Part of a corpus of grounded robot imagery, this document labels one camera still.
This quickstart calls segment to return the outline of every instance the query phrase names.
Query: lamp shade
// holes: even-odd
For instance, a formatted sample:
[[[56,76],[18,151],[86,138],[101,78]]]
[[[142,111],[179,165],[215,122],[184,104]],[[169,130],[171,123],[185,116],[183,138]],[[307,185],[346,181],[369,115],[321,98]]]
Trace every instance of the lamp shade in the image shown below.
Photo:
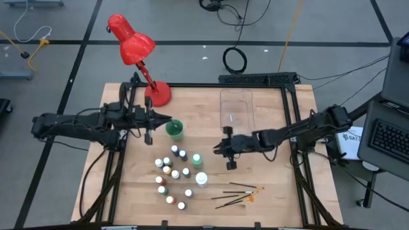
[[[123,15],[114,14],[108,27],[120,41],[120,53],[126,65],[134,65],[148,57],[156,44],[145,34],[135,32]]]

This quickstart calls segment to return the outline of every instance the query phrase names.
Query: paint bottle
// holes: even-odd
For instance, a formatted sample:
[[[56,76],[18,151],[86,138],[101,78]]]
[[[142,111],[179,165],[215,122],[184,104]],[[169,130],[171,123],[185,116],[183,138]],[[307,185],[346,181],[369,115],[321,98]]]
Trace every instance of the paint bottle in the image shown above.
[[[164,167],[164,173],[165,173],[166,175],[170,176],[171,173],[172,173],[172,169],[171,169],[169,166],[165,166],[165,167]]]
[[[186,177],[186,178],[190,178],[190,171],[188,168],[184,168],[181,173]]]
[[[168,203],[168,204],[175,204],[176,203],[176,198],[174,198],[173,196],[168,196],[167,198],[166,198],[166,203]]]
[[[180,179],[180,173],[178,171],[176,171],[176,170],[173,170],[172,171],[172,177],[173,177],[173,179],[178,180],[178,179]]]
[[[178,156],[179,156],[179,148],[178,148],[177,146],[173,145],[173,146],[171,147],[171,151],[172,151],[172,153],[173,153],[173,155],[174,155],[175,157],[178,157]]]
[[[180,156],[182,161],[187,161],[187,154],[186,154],[185,150],[180,150],[179,151],[179,156]]]
[[[155,165],[159,168],[159,169],[161,169],[161,168],[163,168],[165,165],[164,165],[164,162],[161,160],[161,159],[156,159],[155,160]]]
[[[193,191],[191,189],[186,189],[185,195],[187,196],[187,198],[193,198]]]
[[[204,172],[199,172],[196,175],[196,183],[199,187],[204,187],[207,184],[207,175]]]
[[[199,153],[195,153],[192,156],[192,163],[196,169],[201,169],[203,167],[203,158]]]
[[[156,183],[158,183],[159,185],[166,185],[166,180],[163,179],[163,177],[161,176],[157,176],[155,179]]]
[[[179,210],[184,210],[186,208],[186,204],[184,202],[179,202],[178,203],[178,208],[179,208]]]
[[[169,190],[165,186],[159,186],[158,192],[164,196],[169,193]]]
[[[171,161],[171,159],[169,157],[165,157],[164,158],[164,164],[166,166],[172,167],[173,166],[173,162]]]

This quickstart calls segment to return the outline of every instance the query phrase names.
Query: wooden table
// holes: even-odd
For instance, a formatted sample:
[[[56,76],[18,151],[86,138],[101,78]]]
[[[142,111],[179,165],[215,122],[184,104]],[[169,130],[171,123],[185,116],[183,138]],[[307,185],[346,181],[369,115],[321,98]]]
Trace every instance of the wooden table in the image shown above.
[[[119,86],[120,84],[106,84],[101,104],[118,101]],[[304,119],[308,117],[310,109],[316,110],[313,91],[310,85],[297,85],[296,89],[301,117]],[[242,154],[237,160],[238,169],[234,171],[226,170],[225,158],[213,154],[212,148],[220,143],[222,138],[221,90],[222,88],[173,88],[171,103],[155,108],[157,112],[173,116],[183,122],[185,137],[177,145],[180,149],[186,150],[189,156],[193,153],[202,154],[203,171],[208,175],[207,186],[199,188],[196,185],[194,178],[199,171],[193,168],[190,160],[182,162],[172,156],[170,147],[174,142],[167,136],[164,125],[152,132],[152,146],[145,145],[143,138],[136,139],[129,135],[115,224],[158,226],[162,220],[168,220],[170,226],[251,227],[255,222],[261,222],[263,227],[302,227],[294,172],[289,163],[288,141],[280,145],[275,162],[268,162],[262,154]],[[253,95],[256,129],[280,128],[286,125],[280,89],[249,90]],[[288,102],[291,120],[294,122],[289,93]],[[137,88],[135,104],[144,104],[144,88]],[[91,143],[84,173],[101,151],[102,147],[99,144]],[[327,154],[323,144],[317,144],[316,151]],[[87,178],[84,211],[92,205],[101,191],[107,156],[106,153],[96,163]],[[154,164],[156,158],[166,156],[173,160],[174,169],[179,171],[184,167],[191,169],[192,177],[180,180],[167,177]],[[309,158],[316,195],[334,218],[343,222],[328,160],[313,154]],[[163,176],[168,180],[169,194],[175,196],[178,201],[186,202],[186,210],[181,211],[177,205],[165,202],[166,197],[157,192],[156,176]],[[253,203],[242,203],[215,210],[216,206],[230,199],[210,200],[211,197],[223,196],[223,190],[246,190],[245,187],[230,185],[230,181],[260,185],[265,189],[254,196]],[[186,188],[193,190],[193,199],[187,199],[184,196],[183,192]],[[109,207],[110,201],[111,198],[108,196],[105,207]],[[312,223],[311,206],[309,202],[306,203],[309,221]],[[79,193],[72,220],[79,218],[78,210]],[[107,213],[108,208],[105,208],[103,219],[107,218]]]

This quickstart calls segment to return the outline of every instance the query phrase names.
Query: red desk lamp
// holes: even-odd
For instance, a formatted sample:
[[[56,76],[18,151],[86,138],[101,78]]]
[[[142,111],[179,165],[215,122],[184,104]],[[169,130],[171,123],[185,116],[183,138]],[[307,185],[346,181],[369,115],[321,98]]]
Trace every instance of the red desk lamp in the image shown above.
[[[153,81],[143,63],[143,59],[155,48],[155,42],[145,34],[135,32],[120,14],[114,14],[109,18],[108,27],[120,41],[123,62],[126,65],[136,65],[148,81],[145,96],[150,96],[152,105],[160,107],[169,103],[172,97],[171,88],[165,82]]]

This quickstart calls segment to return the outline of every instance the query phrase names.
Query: paintbrush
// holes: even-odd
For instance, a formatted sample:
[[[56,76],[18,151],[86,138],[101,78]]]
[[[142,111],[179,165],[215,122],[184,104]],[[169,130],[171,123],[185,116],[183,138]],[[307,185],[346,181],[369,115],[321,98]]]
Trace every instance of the paintbrush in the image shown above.
[[[232,202],[232,203],[223,204],[222,206],[216,207],[215,209],[222,208],[222,207],[226,207],[226,206],[229,206],[229,205],[232,205],[232,204],[237,204],[237,203],[244,202],[244,201],[253,202],[253,200],[254,200],[254,198],[253,198],[253,196],[251,195],[249,198],[243,199],[243,200],[241,200],[241,201],[235,201],[235,202]]]
[[[236,197],[236,196],[239,196],[239,195],[226,195],[224,197],[213,197],[212,199],[222,199],[222,198],[229,198],[229,197]]]
[[[253,193],[253,191],[223,191],[223,193]]]
[[[230,202],[227,202],[226,204],[230,204],[230,203],[232,203],[232,202],[236,202],[236,201],[239,201],[239,200],[241,200],[241,199],[243,199],[243,198],[246,198],[246,197],[249,197],[249,196],[251,196],[252,194],[248,194],[248,195],[244,195],[244,196],[242,196],[242,197],[240,197],[240,198],[237,198],[237,199],[234,199],[234,200],[232,200],[232,201],[230,201]]]
[[[250,187],[250,188],[264,189],[264,187],[252,186],[252,185],[244,185],[244,184],[240,184],[240,183],[230,182],[230,184],[232,184],[232,185],[241,185],[241,186]]]

